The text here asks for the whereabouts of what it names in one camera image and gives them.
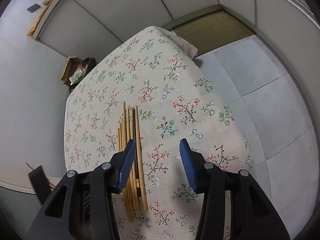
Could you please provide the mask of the yellow bag on counter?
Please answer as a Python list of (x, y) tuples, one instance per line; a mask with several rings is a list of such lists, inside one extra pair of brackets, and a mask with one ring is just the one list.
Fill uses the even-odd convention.
[(36, 29), (39, 26), (39, 23), (41, 22), (42, 18), (44, 17), (45, 13), (47, 12), (48, 8), (51, 6), (51, 4), (53, 3), (54, 0), (50, 0), (50, 2), (48, 2), (46, 4), (45, 9), (41, 12), (41, 14), (39, 15), (35, 25), (28, 31), (27, 36), (33, 36)]

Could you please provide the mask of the black trash bin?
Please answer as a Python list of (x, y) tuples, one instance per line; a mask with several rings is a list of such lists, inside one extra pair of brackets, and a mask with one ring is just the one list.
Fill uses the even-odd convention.
[(84, 59), (87, 69), (93, 69), (98, 63), (95, 58), (87, 57)]

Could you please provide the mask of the longest wooden chopstick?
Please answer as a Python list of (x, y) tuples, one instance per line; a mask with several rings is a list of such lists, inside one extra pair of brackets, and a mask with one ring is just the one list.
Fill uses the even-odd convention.
[[(123, 148), (127, 146), (128, 138), (127, 138), (127, 125), (126, 125), (126, 104), (123, 102), (122, 105), (123, 109), (123, 119), (122, 119), (122, 140), (123, 140)], [(127, 184), (125, 187), (126, 193), (126, 205), (128, 210), (128, 220), (129, 222), (133, 221), (135, 210), (133, 207), (133, 200), (132, 200), (132, 191), (131, 191), (131, 184), (130, 184), (130, 177), (128, 177)]]

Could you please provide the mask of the olive floor mat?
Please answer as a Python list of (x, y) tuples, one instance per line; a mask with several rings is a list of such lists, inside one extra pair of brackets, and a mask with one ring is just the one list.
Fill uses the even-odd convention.
[(197, 17), (172, 30), (195, 46), (198, 56), (255, 34), (250, 27), (223, 10)]

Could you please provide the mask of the floral tablecloth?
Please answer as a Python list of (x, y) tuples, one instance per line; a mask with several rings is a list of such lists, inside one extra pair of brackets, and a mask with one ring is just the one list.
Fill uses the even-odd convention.
[(253, 168), (247, 139), (193, 62), (196, 53), (174, 33), (147, 27), (105, 57), (67, 100), (65, 163), (79, 173), (111, 159), (123, 102), (138, 107), (148, 211), (129, 222), (123, 197), (113, 197), (122, 239), (195, 238), (203, 197), (188, 185), (181, 139), (224, 171)]

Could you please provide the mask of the short wooden chopstick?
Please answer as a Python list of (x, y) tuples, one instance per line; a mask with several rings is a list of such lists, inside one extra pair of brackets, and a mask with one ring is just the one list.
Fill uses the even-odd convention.
[[(119, 127), (117, 128), (117, 143), (118, 143), (118, 151), (121, 152), (122, 148), (121, 148), (121, 136), (120, 136), (120, 128)], [(127, 219), (129, 219), (129, 212), (127, 209), (127, 203), (126, 203), (127, 197), (126, 197), (125, 189), (122, 190), (122, 195), (123, 195), (123, 202), (124, 202), (124, 206), (125, 206), (126, 216), (127, 216)]]
[[(124, 120), (122, 120), (121, 121), (121, 123), (122, 123), (122, 139), (123, 139), (123, 147), (124, 147), (124, 149), (125, 149), (125, 147), (126, 147), (126, 139), (125, 139), (125, 135), (126, 135), (126, 132), (124, 131), (124, 128), (126, 127), (125, 125), (124, 125)], [(129, 191), (128, 191), (128, 185), (126, 184), (126, 192), (127, 192), (127, 196), (128, 196), (128, 199), (129, 199)], [(129, 207), (130, 207), (130, 213), (131, 213), (131, 206), (130, 206), (130, 199), (128, 200), (128, 202), (129, 202)]]
[[(123, 139), (122, 139), (122, 123), (119, 125), (119, 145), (120, 145), (120, 150), (123, 151)], [(130, 207), (129, 207), (129, 202), (128, 202), (128, 196), (126, 192), (126, 187), (123, 188), (123, 198), (124, 198), (124, 205), (125, 205), (125, 211), (127, 215), (127, 220), (130, 222), (131, 221), (131, 213), (130, 213)]]

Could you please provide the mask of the cardboard box with trash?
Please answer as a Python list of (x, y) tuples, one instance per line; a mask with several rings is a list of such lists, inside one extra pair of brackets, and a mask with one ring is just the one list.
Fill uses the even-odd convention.
[(61, 81), (67, 86), (71, 85), (69, 78), (78, 70), (85, 68), (85, 62), (78, 57), (68, 57), (62, 71)]

